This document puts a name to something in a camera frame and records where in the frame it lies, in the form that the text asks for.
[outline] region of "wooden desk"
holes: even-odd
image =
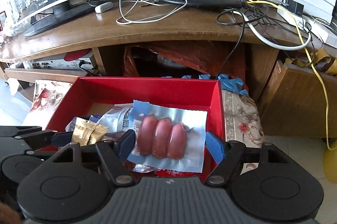
[[[138,6],[132,12],[130,19],[165,14],[173,7]],[[120,17],[120,13],[118,8],[114,8],[102,14],[91,13],[30,38],[18,35],[8,44],[0,47],[0,61],[5,63],[28,61],[80,49],[135,42],[163,40],[236,42],[241,33],[241,27],[225,27],[216,24],[217,14],[218,12],[185,8],[157,23],[117,25],[115,20]],[[281,19],[276,10],[270,9],[269,15]],[[223,20],[233,21],[229,15],[223,16]],[[282,45],[301,44],[296,35],[280,27],[264,26],[263,28]],[[262,35],[266,35],[261,27],[257,29]],[[242,41],[262,44],[250,29],[245,30]],[[317,39],[314,39],[314,42],[315,48],[322,46]],[[331,51],[332,55],[337,56],[337,50],[333,48]]]
[[[165,14],[173,8],[174,6],[138,6],[129,18],[139,19]],[[281,19],[276,10],[269,9],[268,14]],[[0,62],[28,61],[92,48],[101,74],[119,76],[121,71],[116,68],[120,67],[118,64],[123,61],[122,44],[167,40],[236,42],[241,33],[241,27],[218,25],[215,22],[217,15],[218,12],[185,8],[156,23],[118,25],[115,21],[120,17],[120,13],[118,8],[114,8],[102,14],[91,13],[29,38],[18,35],[0,47]],[[222,20],[233,21],[230,15],[223,16]],[[266,33],[262,28],[282,45],[300,44],[297,35],[280,27],[258,26],[259,32],[264,35]],[[251,97],[257,100],[274,67],[278,50],[264,45],[250,29],[245,30],[242,42],[251,44],[246,47],[248,56],[246,63],[250,68],[247,73],[247,83]],[[314,39],[314,43],[315,48],[322,46],[317,39]]]

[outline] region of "screw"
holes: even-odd
[[[132,181],[132,177],[129,175],[120,175],[116,178],[116,182],[119,184],[128,184]]]
[[[208,182],[211,184],[221,184],[225,182],[225,179],[221,175],[212,175]]]

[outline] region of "vacuum-packed sausage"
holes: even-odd
[[[170,118],[166,117],[158,121],[151,148],[152,154],[156,158],[161,159],[166,157],[171,131],[172,124]]]
[[[187,134],[182,124],[172,128],[171,137],[167,146],[167,156],[171,159],[182,158],[185,153]]]
[[[142,155],[151,154],[153,134],[157,124],[158,120],[154,115],[148,115],[142,120],[137,136],[137,147]]]

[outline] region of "red cardboard box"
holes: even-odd
[[[225,137],[220,82],[198,79],[80,77],[64,96],[47,129],[63,132],[76,116],[104,114],[114,104],[133,100],[207,111],[206,130]],[[213,167],[207,151],[203,174]]]

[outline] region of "floral tablecloth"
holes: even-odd
[[[45,130],[59,103],[71,86],[72,83],[36,80],[33,105],[22,125],[41,126],[42,130]]]
[[[226,141],[238,140],[247,147],[260,148],[265,141],[260,117],[253,99],[222,90]],[[245,163],[242,173],[256,169],[258,163]]]

